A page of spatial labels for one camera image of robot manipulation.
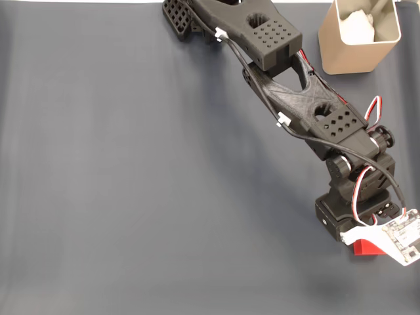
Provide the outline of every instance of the red block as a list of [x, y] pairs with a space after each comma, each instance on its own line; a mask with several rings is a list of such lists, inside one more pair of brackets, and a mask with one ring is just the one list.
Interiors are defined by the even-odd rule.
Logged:
[[358, 240], [354, 242], [354, 254], [356, 256], [386, 255], [381, 249], [366, 240]]

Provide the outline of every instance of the circuit board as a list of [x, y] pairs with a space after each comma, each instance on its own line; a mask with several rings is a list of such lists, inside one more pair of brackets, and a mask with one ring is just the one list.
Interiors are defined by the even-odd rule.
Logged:
[[402, 220], [393, 220], [383, 230], [394, 242], [407, 263], [420, 259], [420, 214], [412, 209]]

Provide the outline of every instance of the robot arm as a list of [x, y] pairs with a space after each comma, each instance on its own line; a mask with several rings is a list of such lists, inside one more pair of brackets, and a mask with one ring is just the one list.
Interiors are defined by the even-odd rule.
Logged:
[[[278, 125], [306, 140], [326, 162], [330, 190], [316, 200], [316, 216], [337, 241], [349, 245], [358, 231], [367, 233], [367, 226], [360, 225], [376, 216], [393, 218], [395, 231], [404, 228], [408, 217], [405, 200], [393, 177], [395, 162], [386, 153], [394, 144], [393, 135], [384, 126], [368, 129], [364, 116], [318, 75], [301, 49], [302, 34], [278, 13], [271, 0], [165, 0], [163, 14], [181, 41], [192, 32], [202, 32], [208, 43], [225, 41], [242, 63], [245, 81]], [[252, 63], [247, 64], [235, 43]], [[302, 91], [292, 91], [273, 80], [288, 68], [298, 74]], [[368, 173], [366, 165], [372, 166]], [[389, 186], [401, 201], [402, 216], [391, 202]], [[415, 228], [408, 229], [414, 241], [404, 247], [405, 253], [414, 253], [409, 263], [420, 259], [417, 218], [420, 222], [415, 216]], [[346, 237], [350, 231], [352, 237]]]

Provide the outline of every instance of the table surface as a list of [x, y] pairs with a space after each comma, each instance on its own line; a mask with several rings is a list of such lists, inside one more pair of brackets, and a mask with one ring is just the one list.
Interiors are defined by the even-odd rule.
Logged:
[[[329, 5], [277, 7], [321, 70]], [[414, 207], [413, 8], [398, 6], [403, 38], [374, 72], [321, 73], [361, 112], [382, 95]], [[228, 47], [178, 42], [158, 4], [0, 15], [1, 315], [419, 313], [420, 264], [353, 257], [325, 231], [325, 165], [276, 126]]]

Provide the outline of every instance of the tan cup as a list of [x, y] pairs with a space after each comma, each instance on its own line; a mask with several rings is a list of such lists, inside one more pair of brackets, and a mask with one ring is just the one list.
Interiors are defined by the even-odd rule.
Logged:
[[[341, 39], [339, 19], [344, 20], [360, 9], [373, 15], [375, 42], [347, 45]], [[371, 72], [400, 38], [393, 0], [334, 0], [318, 32], [322, 68], [327, 74]]]

